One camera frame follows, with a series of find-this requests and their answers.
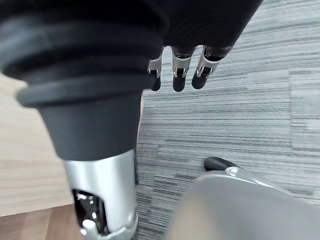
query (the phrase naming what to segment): gray carpet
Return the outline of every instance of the gray carpet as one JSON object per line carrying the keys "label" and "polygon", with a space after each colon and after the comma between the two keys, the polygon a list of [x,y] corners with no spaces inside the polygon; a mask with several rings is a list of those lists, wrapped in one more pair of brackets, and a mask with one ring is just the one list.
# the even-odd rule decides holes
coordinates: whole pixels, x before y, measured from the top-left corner
{"label": "gray carpet", "polygon": [[209,156],[233,161],[320,205],[320,0],[265,0],[205,88],[145,92],[137,149],[140,238],[161,239]]}

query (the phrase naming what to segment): striped carpet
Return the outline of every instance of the striped carpet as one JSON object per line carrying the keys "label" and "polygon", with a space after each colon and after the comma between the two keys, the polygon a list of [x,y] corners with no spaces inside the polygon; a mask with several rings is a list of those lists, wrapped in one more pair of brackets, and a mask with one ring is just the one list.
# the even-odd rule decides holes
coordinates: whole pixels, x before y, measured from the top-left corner
{"label": "striped carpet", "polygon": [[320,0],[265,0],[206,87],[145,92],[137,148],[139,239],[161,239],[209,156],[233,161],[320,205]]}

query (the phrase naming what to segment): silver metal forearm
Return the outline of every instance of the silver metal forearm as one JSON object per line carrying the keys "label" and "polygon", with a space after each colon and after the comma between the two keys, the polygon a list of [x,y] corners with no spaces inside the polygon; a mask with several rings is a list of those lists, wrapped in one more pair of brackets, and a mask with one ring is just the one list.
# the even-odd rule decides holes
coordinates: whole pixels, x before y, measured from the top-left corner
{"label": "silver metal forearm", "polygon": [[[87,240],[130,240],[134,236],[138,224],[134,154],[132,149],[96,161],[64,161],[81,233]],[[87,202],[77,209],[78,201]],[[98,231],[103,222],[105,234]]]}

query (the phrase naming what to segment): wooden surface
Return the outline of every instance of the wooden surface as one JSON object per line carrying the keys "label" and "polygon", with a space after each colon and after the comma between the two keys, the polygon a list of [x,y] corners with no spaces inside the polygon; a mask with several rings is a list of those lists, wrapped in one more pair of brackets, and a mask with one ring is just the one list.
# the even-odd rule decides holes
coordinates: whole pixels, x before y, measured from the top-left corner
{"label": "wooden surface", "polygon": [[83,240],[72,205],[55,207],[46,231],[45,240]]}
{"label": "wooden surface", "polygon": [[72,202],[62,162],[40,115],[15,99],[23,86],[0,76],[0,216]]}
{"label": "wooden surface", "polygon": [[1,240],[83,240],[72,205],[0,217]]}

